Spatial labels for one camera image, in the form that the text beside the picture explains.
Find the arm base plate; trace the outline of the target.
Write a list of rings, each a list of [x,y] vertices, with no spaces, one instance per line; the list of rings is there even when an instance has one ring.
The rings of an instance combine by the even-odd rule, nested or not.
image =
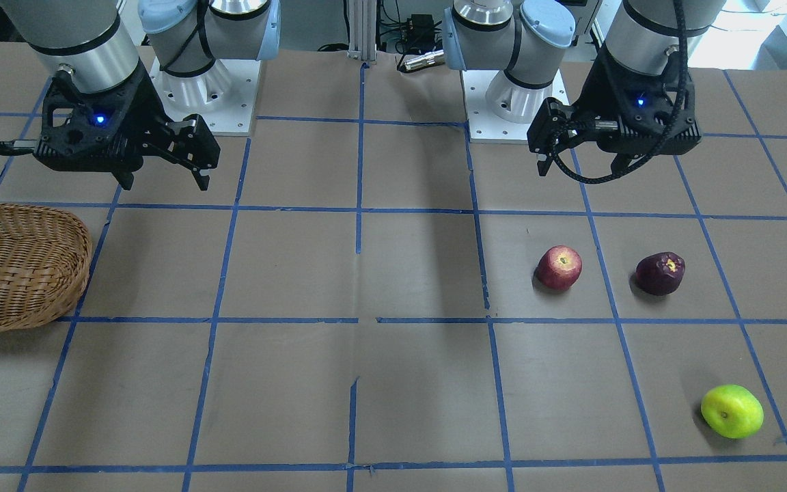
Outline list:
[[[463,102],[474,142],[526,144],[527,131],[547,98],[568,104],[562,73],[538,90],[521,87],[500,70],[461,72]]]
[[[252,131],[262,68],[260,60],[218,59],[207,72],[182,78],[161,71],[154,59],[150,78],[172,120],[202,115],[215,136],[247,137]]]

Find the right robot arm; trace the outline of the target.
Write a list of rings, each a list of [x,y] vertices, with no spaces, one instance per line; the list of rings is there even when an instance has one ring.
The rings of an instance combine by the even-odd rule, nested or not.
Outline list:
[[[221,149],[206,116],[234,106],[227,60],[262,62],[280,48],[278,1],[141,1],[158,64],[145,68],[109,1],[3,1],[48,68],[37,138],[0,141],[56,172],[111,174],[126,190],[147,156],[182,166],[202,191]]]

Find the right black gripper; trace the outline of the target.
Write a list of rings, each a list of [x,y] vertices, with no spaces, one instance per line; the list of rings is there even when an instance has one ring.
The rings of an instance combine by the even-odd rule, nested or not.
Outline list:
[[[0,141],[0,156],[32,154],[59,172],[136,172],[144,156],[158,156],[210,186],[219,146],[203,116],[165,121],[165,110],[143,64],[115,87],[79,92],[75,72],[57,71],[42,106],[38,140]]]

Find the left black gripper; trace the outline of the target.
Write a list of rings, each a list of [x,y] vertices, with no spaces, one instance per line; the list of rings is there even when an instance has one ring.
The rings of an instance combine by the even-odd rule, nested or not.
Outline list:
[[[556,165],[568,177],[579,175],[560,159],[590,134],[603,152],[615,153],[612,175],[627,175],[650,160],[650,150],[671,126],[658,150],[662,155],[690,152],[702,140],[695,115],[695,87],[681,69],[680,53],[662,56],[658,75],[638,74],[609,52],[600,52],[588,72],[575,105],[557,98],[543,100],[527,130],[529,150],[537,155],[540,177]]]

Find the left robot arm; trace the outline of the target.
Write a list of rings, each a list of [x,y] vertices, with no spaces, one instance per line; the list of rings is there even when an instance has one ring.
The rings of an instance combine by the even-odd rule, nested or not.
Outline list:
[[[722,7],[622,2],[570,104],[550,94],[577,26],[560,2],[455,1],[441,41],[451,69],[496,72],[485,99],[500,118],[528,125],[541,176],[557,166],[572,180],[597,185],[700,143],[688,62]]]

